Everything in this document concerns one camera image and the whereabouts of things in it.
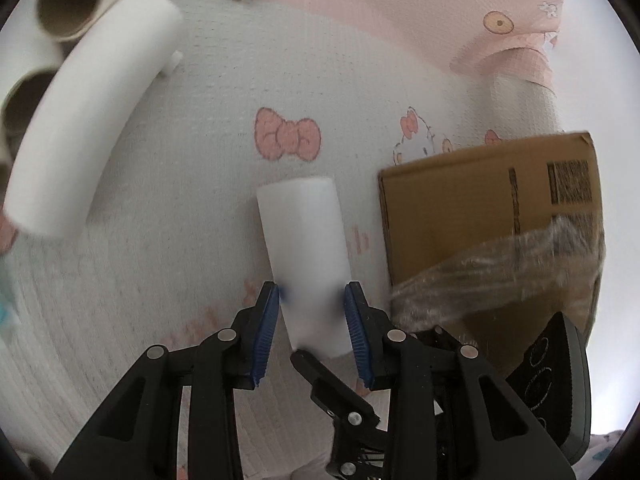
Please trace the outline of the white cardboard tube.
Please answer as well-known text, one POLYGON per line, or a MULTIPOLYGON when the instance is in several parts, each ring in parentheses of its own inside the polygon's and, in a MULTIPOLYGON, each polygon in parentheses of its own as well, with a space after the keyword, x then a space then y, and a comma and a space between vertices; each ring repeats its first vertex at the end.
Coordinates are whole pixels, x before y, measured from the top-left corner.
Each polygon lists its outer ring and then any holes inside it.
POLYGON ((352 274, 334 181, 267 184, 257 203, 292 348, 322 360, 351 352, 343 295, 352 274))
POLYGON ((69 238, 86 223, 105 165, 184 31, 170 0, 118 0, 68 55, 32 115, 3 212, 29 235, 69 238))

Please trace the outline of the brown cardboard box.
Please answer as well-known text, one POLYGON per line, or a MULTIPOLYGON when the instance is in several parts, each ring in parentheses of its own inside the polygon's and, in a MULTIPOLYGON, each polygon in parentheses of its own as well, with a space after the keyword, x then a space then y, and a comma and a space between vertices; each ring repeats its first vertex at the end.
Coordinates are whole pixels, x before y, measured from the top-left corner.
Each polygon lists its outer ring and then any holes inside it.
POLYGON ((605 248, 588 133, 408 162, 381 171, 378 189, 397 326, 442 327, 501 374, 556 312, 591 333, 605 248))

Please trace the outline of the pink cartoon blanket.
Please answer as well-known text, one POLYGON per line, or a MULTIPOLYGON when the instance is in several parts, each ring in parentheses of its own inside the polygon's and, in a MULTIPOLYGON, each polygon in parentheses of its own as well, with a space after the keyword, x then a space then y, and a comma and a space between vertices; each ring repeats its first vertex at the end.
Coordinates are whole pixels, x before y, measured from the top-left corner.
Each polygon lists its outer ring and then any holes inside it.
POLYGON ((386 305, 383 168, 560 128, 563 0, 171 0, 183 59, 132 113, 73 240, 17 237, 1 426, 54 465, 150 344, 227 326, 270 277, 257 189, 328 176, 352 276, 386 305))

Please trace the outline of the white cardboard tube angled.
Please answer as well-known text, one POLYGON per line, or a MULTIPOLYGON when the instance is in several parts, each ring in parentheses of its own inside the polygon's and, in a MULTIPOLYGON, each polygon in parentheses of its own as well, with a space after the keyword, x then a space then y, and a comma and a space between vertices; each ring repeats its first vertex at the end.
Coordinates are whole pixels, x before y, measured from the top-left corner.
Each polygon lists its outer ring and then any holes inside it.
POLYGON ((14 18, 1 31, 1 125, 22 134, 43 93, 61 67, 61 47, 36 24, 14 18))

